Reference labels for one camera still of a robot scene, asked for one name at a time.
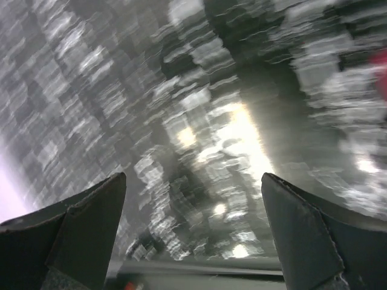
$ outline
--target reflective surface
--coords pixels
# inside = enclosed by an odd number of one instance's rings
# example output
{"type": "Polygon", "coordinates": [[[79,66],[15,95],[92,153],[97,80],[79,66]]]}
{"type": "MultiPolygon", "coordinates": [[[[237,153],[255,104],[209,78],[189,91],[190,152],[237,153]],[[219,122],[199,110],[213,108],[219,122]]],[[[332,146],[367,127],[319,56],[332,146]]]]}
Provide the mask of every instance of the reflective surface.
{"type": "Polygon", "coordinates": [[[264,172],[385,217],[384,64],[368,62],[383,1],[0,5],[16,198],[39,208],[124,171],[116,257],[275,256],[264,172]]]}

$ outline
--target crinkled plastic wrap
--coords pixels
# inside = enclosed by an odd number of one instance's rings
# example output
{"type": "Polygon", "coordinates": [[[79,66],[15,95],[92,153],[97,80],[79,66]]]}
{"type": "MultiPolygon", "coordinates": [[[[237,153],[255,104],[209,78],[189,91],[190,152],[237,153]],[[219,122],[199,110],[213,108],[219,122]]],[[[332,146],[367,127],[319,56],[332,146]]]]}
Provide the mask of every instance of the crinkled plastic wrap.
{"type": "Polygon", "coordinates": [[[258,153],[236,73],[264,59],[291,62],[310,117],[346,134],[343,150],[366,178],[349,185],[332,170],[304,174],[348,205],[384,214],[384,170],[369,165],[385,140],[385,102],[373,85],[381,68],[357,57],[385,44],[386,6],[375,3],[1,2],[0,133],[24,199],[39,208],[125,171],[115,256],[275,256],[260,195],[273,166],[258,153]]]}

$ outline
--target red object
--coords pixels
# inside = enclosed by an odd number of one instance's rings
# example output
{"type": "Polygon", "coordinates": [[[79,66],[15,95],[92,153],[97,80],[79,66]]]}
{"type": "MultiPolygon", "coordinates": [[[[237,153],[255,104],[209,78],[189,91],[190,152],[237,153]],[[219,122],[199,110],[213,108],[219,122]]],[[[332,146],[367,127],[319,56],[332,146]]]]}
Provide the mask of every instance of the red object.
{"type": "Polygon", "coordinates": [[[383,50],[371,57],[369,60],[374,65],[385,65],[386,69],[377,74],[378,81],[377,86],[379,87],[380,93],[387,102],[387,50],[383,50]]]}
{"type": "Polygon", "coordinates": [[[132,282],[128,282],[128,284],[126,284],[124,290],[135,290],[135,286],[132,282]]]}

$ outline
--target shiny surface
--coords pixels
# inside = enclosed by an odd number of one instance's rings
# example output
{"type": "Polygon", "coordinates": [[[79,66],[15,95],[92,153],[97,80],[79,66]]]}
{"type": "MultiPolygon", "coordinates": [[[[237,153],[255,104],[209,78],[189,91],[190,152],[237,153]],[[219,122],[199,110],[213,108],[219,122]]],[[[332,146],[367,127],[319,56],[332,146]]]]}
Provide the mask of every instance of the shiny surface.
{"type": "Polygon", "coordinates": [[[385,217],[385,103],[367,62],[385,4],[367,3],[0,4],[18,198],[43,207],[125,171],[114,255],[131,259],[275,256],[264,172],[385,217]]]}

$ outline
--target red spot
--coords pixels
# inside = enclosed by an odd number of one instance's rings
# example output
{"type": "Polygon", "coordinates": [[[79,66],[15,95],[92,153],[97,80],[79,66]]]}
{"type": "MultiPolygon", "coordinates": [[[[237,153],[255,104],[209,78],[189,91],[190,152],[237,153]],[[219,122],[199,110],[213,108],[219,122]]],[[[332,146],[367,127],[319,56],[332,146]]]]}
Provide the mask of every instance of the red spot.
{"type": "Polygon", "coordinates": [[[124,290],[135,290],[135,286],[132,282],[128,282],[128,284],[126,284],[124,290]]]}

